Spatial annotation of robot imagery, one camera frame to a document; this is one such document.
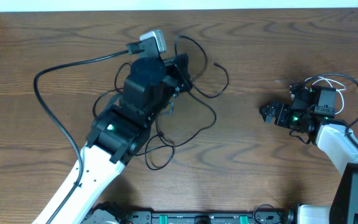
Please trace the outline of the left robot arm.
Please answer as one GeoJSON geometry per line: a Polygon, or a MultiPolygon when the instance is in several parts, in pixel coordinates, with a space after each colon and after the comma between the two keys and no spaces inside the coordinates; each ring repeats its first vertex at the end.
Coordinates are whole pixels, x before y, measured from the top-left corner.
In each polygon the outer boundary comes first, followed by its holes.
{"type": "Polygon", "coordinates": [[[117,89],[91,125],[83,148],[51,112],[38,89],[40,104],[73,146],[77,160],[68,177],[35,223],[80,223],[105,188],[150,139],[151,125],[170,99],[191,89],[187,54],[161,59],[142,57],[132,63],[124,86],[117,89]]]}

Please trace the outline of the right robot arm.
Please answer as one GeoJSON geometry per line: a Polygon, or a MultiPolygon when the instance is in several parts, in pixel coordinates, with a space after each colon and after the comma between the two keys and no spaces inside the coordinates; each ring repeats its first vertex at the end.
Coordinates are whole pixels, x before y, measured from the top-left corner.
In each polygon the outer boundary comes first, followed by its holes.
{"type": "Polygon", "coordinates": [[[261,106],[263,120],[289,129],[292,137],[307,134],[304,143],[322,150],[341,175],[332,204],[300,205],[295,223],[358,223],[358,140],[346,122],[334,117],[336,89],[293,86],[290,93],[291,104],[271,101],[261,106]]]}

